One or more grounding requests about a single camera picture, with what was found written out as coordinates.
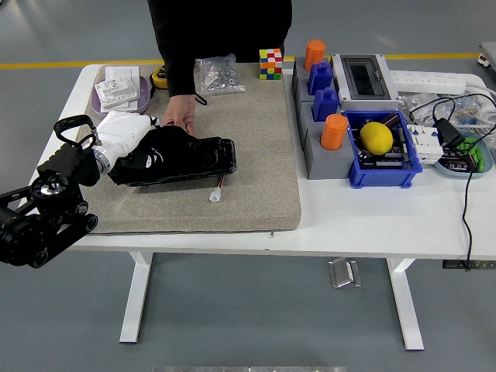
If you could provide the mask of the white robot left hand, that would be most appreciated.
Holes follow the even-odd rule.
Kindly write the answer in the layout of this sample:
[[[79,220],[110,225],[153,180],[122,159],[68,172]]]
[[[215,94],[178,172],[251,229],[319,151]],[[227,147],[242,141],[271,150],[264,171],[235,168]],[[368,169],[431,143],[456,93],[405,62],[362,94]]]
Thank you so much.
[[[100,173],[107,174],[120,157],[128,156],[143,137],[159,124],[154,116],[111,111],[98,124],[98,140],[92,147]]]

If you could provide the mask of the person's right hand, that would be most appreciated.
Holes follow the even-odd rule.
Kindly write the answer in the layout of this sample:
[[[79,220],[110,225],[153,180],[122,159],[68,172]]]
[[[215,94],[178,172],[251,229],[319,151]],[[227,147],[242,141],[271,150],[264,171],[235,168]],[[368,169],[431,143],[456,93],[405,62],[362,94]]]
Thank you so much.
[[[166,111],[162,118],[164,126],[177,126],[187,134],[196,136],[194,95],[175,95],[170,97]]]

